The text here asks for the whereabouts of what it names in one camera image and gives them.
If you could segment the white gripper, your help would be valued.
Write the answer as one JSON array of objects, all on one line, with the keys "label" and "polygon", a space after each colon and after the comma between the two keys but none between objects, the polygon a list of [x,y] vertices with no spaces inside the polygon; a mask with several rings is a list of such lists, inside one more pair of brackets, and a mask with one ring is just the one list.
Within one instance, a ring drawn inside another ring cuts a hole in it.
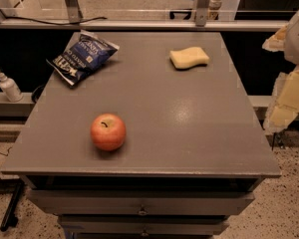
[{"label": "white gripper", "polygon": [[[262,48],[269,52],[283,52],[287,61],[299,65],[299,10],[270,38]],[[289,73],[280,73],[275,81],[271,102],[265,114],[266,134],[286,129],[299,115],[299,66]]]}]

